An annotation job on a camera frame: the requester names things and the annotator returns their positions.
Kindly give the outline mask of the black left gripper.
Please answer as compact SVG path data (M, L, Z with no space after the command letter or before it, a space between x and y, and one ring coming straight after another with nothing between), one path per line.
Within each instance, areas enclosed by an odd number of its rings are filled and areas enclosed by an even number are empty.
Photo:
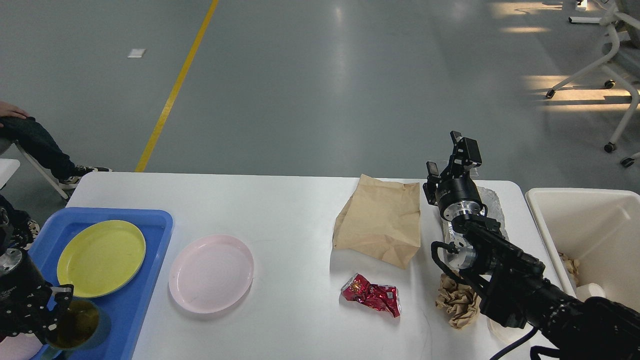
M52 285L23 249L9 248L1 256L0 342L30 334L29 326L55 330L74 297L74 286Z

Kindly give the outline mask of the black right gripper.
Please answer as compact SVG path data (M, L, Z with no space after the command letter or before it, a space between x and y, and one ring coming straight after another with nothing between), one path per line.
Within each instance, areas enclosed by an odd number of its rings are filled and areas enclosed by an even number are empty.
M483 210L475 182L462 178L483 164L478 142L455 130L450 132L450 137L454 147L448 164L427 161L427 180L422 185L429 205L437 206L441 218L448 222L460 215L480 215Z

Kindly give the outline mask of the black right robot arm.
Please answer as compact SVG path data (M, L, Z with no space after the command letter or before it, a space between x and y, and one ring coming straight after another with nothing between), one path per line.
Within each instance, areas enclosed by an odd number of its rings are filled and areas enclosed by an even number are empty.
M478 294L483 315L505 328L532 326L493 358L541 332L554 347L532 346L532 360L637 360L639 313L600 296L580 301L544 278L545 265L505 239L501 224L489 217L470 176L482 165L477 141L457 131L450 137L454 146L448 164L439 172L435 162L427 162L423 193L463 242L434 241L431 257L446 276Z

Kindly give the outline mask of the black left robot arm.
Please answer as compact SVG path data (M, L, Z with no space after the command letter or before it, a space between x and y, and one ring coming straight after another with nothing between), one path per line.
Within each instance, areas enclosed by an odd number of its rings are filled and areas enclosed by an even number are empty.
M21 210L1 201L0 332L31 335L46 344L73 300L74 286L46 281L28 249L37 229Z

